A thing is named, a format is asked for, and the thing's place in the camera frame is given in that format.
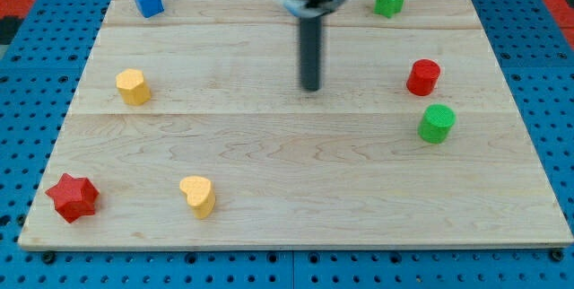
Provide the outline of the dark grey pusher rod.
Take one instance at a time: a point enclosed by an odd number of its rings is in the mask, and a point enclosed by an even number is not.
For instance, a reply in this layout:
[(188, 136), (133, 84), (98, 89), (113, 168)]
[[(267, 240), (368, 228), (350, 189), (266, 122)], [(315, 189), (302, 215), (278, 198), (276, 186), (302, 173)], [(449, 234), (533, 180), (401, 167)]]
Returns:
[(321, 88), (322, 18), (299, 20), (300, 86), (310, 92)]

